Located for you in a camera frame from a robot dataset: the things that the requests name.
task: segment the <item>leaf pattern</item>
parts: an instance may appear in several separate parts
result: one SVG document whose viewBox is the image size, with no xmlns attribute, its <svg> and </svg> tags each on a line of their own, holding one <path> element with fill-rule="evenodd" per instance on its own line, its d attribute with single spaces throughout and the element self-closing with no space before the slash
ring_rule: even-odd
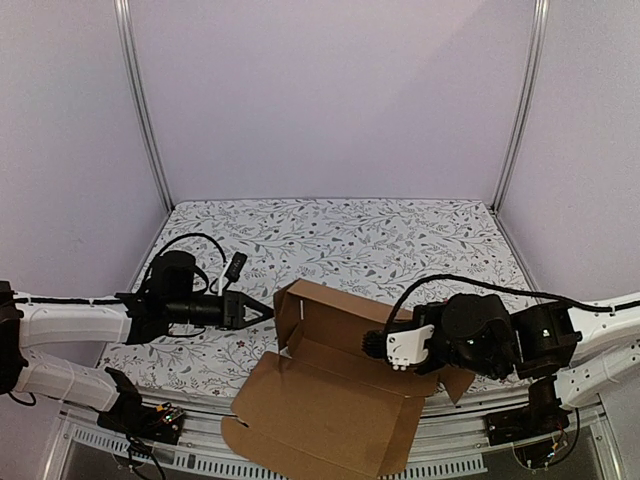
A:
<svg viewBox="0 0 640 480">
<path fill-rule="evenodd" d="M 412 282 L 434 273 L 527 286 L 486 207 L 475 201 L 184 202 L 172 213 L 152 256 L 188 232 L 213 236 L 228 256 L 235 251 L 249 255 L 233 288 L 269 304 L 278 288 L 300 277 L 389 304 Z M 205 240 L 187 239 L 175 248 L 195 255 L 210 278 L 219 275 L 221 260 Z M 437 282 L 419 289 L 406 306 L 459 292 L 486 293 L 469 285 Z M 502 298 L 512 311 L 528 306 L 523 298 Z M 187 332 L 185 326 L 174 329 L 176 334 Z M 124 371 L 144 387 L 231 397 L 262 354 L 276 350 L 274 324 L 269 321 L 239 332 L 207 329 L 190 339 L 108 345 L 101 364 Z M 515 383 L 478 378 L 470 392 Z"/>
</svg>

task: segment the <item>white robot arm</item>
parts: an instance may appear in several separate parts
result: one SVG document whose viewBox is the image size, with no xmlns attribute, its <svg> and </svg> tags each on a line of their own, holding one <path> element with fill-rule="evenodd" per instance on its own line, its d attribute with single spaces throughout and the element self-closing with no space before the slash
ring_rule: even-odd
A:
<svg viewBox="0 0 640 480">
<path fill-rule="evenodd" d="M 396 321 L 402 303 L 420 285 L 455 280 L 554 302 L 510 314 L 497 295 L 458 294 L 418 305 L 412 319 Z M 411 285 L 384 329 L 368 332 L 364 352 L 395 369 L 429 373 L 453 365 L 493 379 L 515 370 L 533 379 L 529 405 L 485 417 L 492 445 L 553 433 L 569 425 L 569 410 L 624 379 L 640 364 L 640 293 L 581 303 L 438 274 Z"/>
<path fill-rule="evenodd" d="M 230 281 L 237 280 L 244 259 L 234 255 L 225 270 Z M 149 272 L 137 292 L 96 299 L 42 298 L 13 292 L 9 282 L 0 282 L 0 394 L 36 393 L 89 406 L 102 412 L 101 426 L 176 443 L 178 409 L 144 407 L 135 386 L 118 370 L 83 367 L 35 348 L 83 341 L 144 344 L 167 335 L 171 324 L 240 329 L 273 315 L 240 292 L 193 292 L 194 276 L 202 272 L 186 252 L 156 257 Z M 261 315 L 245 319 L 246 307 Z"/>
</svg>

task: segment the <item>cardboard box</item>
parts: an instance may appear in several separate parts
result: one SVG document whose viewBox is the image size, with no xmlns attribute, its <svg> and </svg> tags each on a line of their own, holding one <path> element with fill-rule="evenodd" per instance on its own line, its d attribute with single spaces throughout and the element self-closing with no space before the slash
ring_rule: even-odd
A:
<svg viewBox="0 0 640 480">
<path fill-rule="evenodd" d="M 372 479 L 403 471 L 425 398 L 457 402 L 474 375 L 417 376 L 360 349 L 391 307 L 305 280 L 275 295 L 280 351 L 265 353 L 222 420 L 239 455 L 293 479 Z M 399 318 L 411 318 L 403 310 Z"/>
</svg>

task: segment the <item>wire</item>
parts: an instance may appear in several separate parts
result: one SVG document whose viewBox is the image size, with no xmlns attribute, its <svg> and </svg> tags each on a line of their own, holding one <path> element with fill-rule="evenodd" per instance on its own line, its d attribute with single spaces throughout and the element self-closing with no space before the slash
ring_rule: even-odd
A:
<svg viewBox="0 0 640 480">
<path fill-rule="evenodd" d="M 160 474 L 160 478 L 162 478 L 162 480 L 167 480 L 167 476 L 164 473 L 164 469 L 160 465 L 160 462 L 158 462 L 158 459 L 153 454 L 151 449 L 149 447 L 147 447 L 144 444 L 144 442 L 142 440 L 140 440 L 138 437 L 134 437 L 133 435 L 129 435 L 129 434 L 126 434 L 126 437 L 127 437 L 127 440 L 129 441 L 129 448 L 127 449 L 127 453 L 129 455 L 129 468 L 131 469 L 131 471 L 138 478 L 141 478 L 142 480 L 151 480 L 149 477 L 141 474 L 138 471 L 138 468 L 133 465 L 133 451 L 135 450 L 136 453 L 148 456 L 151 459 L 151 461 L 154 463 L 156 468 L 158 469 L 158 473 Z"/>
<path fill-rule="evenodd" d="M 25 407 L 35 407 L 36 403 L 38 403 L 38 400 L 36 400 L 36 396 L 31 393 L 31 392 L 27 392 L 30 396 L 31 396 L 31 401 L 30 402 L 25 402 L 24 400 L 20 400 L 19 398 L 17 398 L 13 393 L 9 392 L 9 397 L 11 398 L 11 400 L 13 400 L 16 403 L 19 403 L 20 405 L 23 405 Z"/>
<path fill-rule="evenodd" d="M 149 274 L 151 273 L 151 264 L 153 263 L 153 260 L 155 260 L 157 257 L 159 257 L 164 252 L 166 252 L 171 245 L 174 245 L 175 243 L 179 242 L 180 240 L 184 240 L 185 238 L 204 238 L 205 240 L 208 240 L 209 242 L 213 243 L 213 245 L 216 247 L 216 249 L 220 253 L 220 257 L 222 258 L 222 263 L 223 264 L 227 263 L 227 256 L 224 254 L 224 250 L 222 249 L 218 241 L 215 240 L 213 237 L 210 237 L 206 233 L 199 233 L 199 232 L 185 233 L 184 235 L 178 235 L 177 237 L 169 240 L 158 251 L 158 253 L 154 255 L 153 259 L 151 260 L 151 262 L 149 262 L 149 265 L 147 266 L 147 269 L 144 272 L 144 275 L 142 277 L 142 282 L 141 282 L 142 284 L 144 284 L 149 279 Z"/>
<path fill-rule="evenodd" d="M 88 298 L 48 298 L 48 297 L 29 297 L 16 298 L 16 303 L 52 303 L 55 305 L 120 305 L 122 300 L 117 298 L 110 299 L 88 299 Z"/>
<path fill-rule="evenodd" d="M 580 437 L 580 412 L 578 411 L 577 408 L 575 409 L 575 414 L 576 414 L 576 434 L 575 434 L 575 437 L 573 437 L 573 443 L 571 444 L 569 451 L 565 455 L 563 455 L 562 458 L 560 458 L 559 460 L 555 460 L 557 458 L 556 453 L 558 450 L 554 446 L 550 454 L 543 455 L 542 457 L 538 458 L 535 461 L 532 461 L 531 459 L 527 460 L 524 450 L 523 449 L 516 450 L 516 447 L 514 446 L 512 447 L 511 450 L 513 452 L 513 456 L 516 458 L 518 463 L 522 467 L 524 467 L 526 470 L 533 472 L 536 470 L 546 469 L 548 467 L 552 467 L 554 465 L 558 465 L 559 463 L 564 462 L 569 457 L 569 455 L 571 455 L 571 453 L 573 453 L 573 451 L 575 450 L 576 445 L 578 445 L 578 439 Z M 564 430 L 564 428 L 562 428 L 561 425 L 558 426 L 558 429 L 561 432 L 560 436 L 558 437 L 558 440 L 553 439 L 553 435 L 551 436 L 552 440 L 554 441 L 554 444 L 556 445 L 560 443 L 563 436 L 565 438 L 568 438 L 567 432 Z M 528 466 L 528 461 L 531 461 L 531 467 Z"/>
<path fill-rule="evenodd" d="M 564 462 L 569 457 L 569 455 L 571 455 L 573 451 L 576 449 L 576 445 L 578 445 L 578 438 L 580 438 L 580 412 L 578 411 L 577 408 L 575 412 L 576 412 L 576 436 L 573 437 L 573 443 L 571 444 L 571 448 L 560 460 L 556 460 L 555 462 L 552 461 L 549 465 L 558 465 L 559 463 Z"/>
<path fill-rule="evenodd" d="M 456 282 L 467 283 L 469 285 L 474 285 L 476 287 L 486 288 L 488 290 L 494 290 L 497 292 L 508 293 L 509 295 L 516 296 L 524 296 L 531 298 L 543 298 L 545 300 L 555 300 L 558 302 L 562 302 L 570 307 L 578 308 L 580 310 L 586 310 L 587 312 L 594 313 L 615 313 L 618 310 L 628 310 L 630 308 L 635 308 L 640 306 L 640 300 L 635 300 L 632 302 L 623 303 L 621 305 L 614 305 L 608 307 L 601 307 L 596 305 L 589 305 L 587 303 L 582 303 L 577 300 L 574 300 L 569 297 L 565 297 L 562 295 L 556 295 L 555 293 L 546 293 L 546 292 L 535 292 L 529 290 L 520 290 L 517 288 L 503 287 L 501 285 L 494 285 L 493 283 L 487 283 L 480 280 L 475 280 L 473 278 L 463 277 L 460 275 L 452 275 L 448 273 L 439 273 L 436 275 L 430 275 L 428 277 L 423 277 L 415 282 L 413 282 L 409 287 L 404 291 L 400 298 L 395 303 L 393 308 L 391 309 L 391 313 L 389 314 L 389 318 L 387 318 L 387 322 L 385 323 L 383 332 L 385 334 L 389 333 L 389 329 L 391 325 L 395 321 L 396 315 L 400 311 L 402 304 L 409 298 L 409 296 L 420 286 L 425 285 L 430 282 L 434 282 L 436 280 L 453 280 Z"/>
<path fill-rule="evenodd" d="M 105 413 L 91 406 L 89 406 L 89 408 L 98 414 Z M 127 454 L 129 456 L 129 469 L 131 470 L 131 472 L 133 472 L 138 478 L 141 478 L 142 480 L 152 480 L 149 477 L 142 475 L 138 471 L 138 467 L 133 465 L 133 451 L 135 450 L 137 453 L 146 455 L 147 457 L 149 457 L 153 462 L 153 464 L 158 469 L 158 473 L 160 474 L 161 480 L 167 480 L 167 475 L 165 474 L 164 469 L 162 468 L 162 465 L 160 465 L 160 462 L 158 462 L 158 459 L 153 454 L 153 451 L 151 450 L 151 448 L 149 448 L 142 440 L 140 440 L 140 438 L 129 433 L 129 429 L 125 427 L 122 423 L 118 422 L 117 420 L 114 420 L 113 418 L 110 418 L 109 420 L 115 423 L 118 427 L 120 427 L 125 432 L 125 437 L 129 442 L 129 448 L 127 449 Z"/>
</svg>

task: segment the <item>white wall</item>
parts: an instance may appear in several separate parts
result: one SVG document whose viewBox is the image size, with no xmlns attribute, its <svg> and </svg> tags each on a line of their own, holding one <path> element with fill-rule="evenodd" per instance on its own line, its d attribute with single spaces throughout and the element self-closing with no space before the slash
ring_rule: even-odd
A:
<svg viewBox="0 0 640 480">
<path fill-rule="evenodd" d="M 640 290 L 640 3 L 551 2 L 540 74 L 503 218 L 545 290 Z M 602 399 L 638 478 L 640 375 Z"/>
<path fill-rule="evenodd" d="M 531 0 L 140 0 L 172 193 L 489 201 Z"/>
<path fill-rule="evenodd" d="M 164 214 L 113 1 L 0 2 L 0 92 L 0 278 L 44 295 L 125 289 Z M 0 398 L 0 478 L 37 478 L 56 410 Z"/>
</svg>

